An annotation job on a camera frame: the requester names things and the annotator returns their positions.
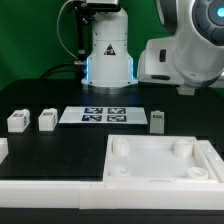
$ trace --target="white paper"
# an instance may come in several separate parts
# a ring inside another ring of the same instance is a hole
[[[66,107],[59,123],[148,124],[140,107]]]

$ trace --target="black cable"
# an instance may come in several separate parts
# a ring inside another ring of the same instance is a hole
[[[83,38],[83,29],[81,15],[79,11],[75,10],[76,17],[76,28],[77,28],[77,37],[78,37],[78,58],[79,60],[86,60],[86,53],[84,48],[84,38]]]
[[[64,68],[64,67],[68,67],[68,66],[74,66],[74,63],[71,62],[71,63],[64,63],[64,64],[59,64],[59,65],[56,65],[50,69],[48,69],[46,72],[44,72],[41,76],[40,76],[40,79],[46,79],[50,73],[54,72],[55,70],[59,69],[59,68]]]
[[[60,70],[60,71],[52,71],[50,73],[48,73],[47,76],[45,76],[44,79],[47,79],[49,76],[53,75],[53,74],[56,74],[56,73],[76,73],[77,71],[64,71],[64,70]]]

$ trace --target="black tabletop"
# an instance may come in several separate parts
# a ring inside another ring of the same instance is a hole
[[[109,96],[82,90],[79,83],[71,80],[29,79],[3,89],[0,104],[0,138],[8,138],[9,143],[9,155],[0,165],[1,180],[101,181],[108,135],[150,135],[150,113],[155,110],[165,112],[165,136],[209,140],[224,157],[224,99],[211,88],[197,90],[192,97],[178,95],[175,87],[139,86],[128,93]],[[39,132],[38,116],[43,109],[56,108],[60,119],[66,106],[144,107],[149,125],[58,124],[54,132]],[[6,120],[19,109],[30,111],[31,123],[22,134],[8,133]],[[61,223],[59,214],[65,223],[224,220],[224,213],[215,211],[1,209],[0,223],[14,223],[10,214],[19,223]]]

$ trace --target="blue led ring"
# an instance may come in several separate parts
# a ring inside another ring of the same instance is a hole
[[[219,17],[224,18],[224,7],[219,8],[217,14]]]

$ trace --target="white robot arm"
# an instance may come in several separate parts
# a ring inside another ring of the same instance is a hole
[[[173,35],[148,41],[138,80],[201,88],[224,72],[224,0],[156,0]]]

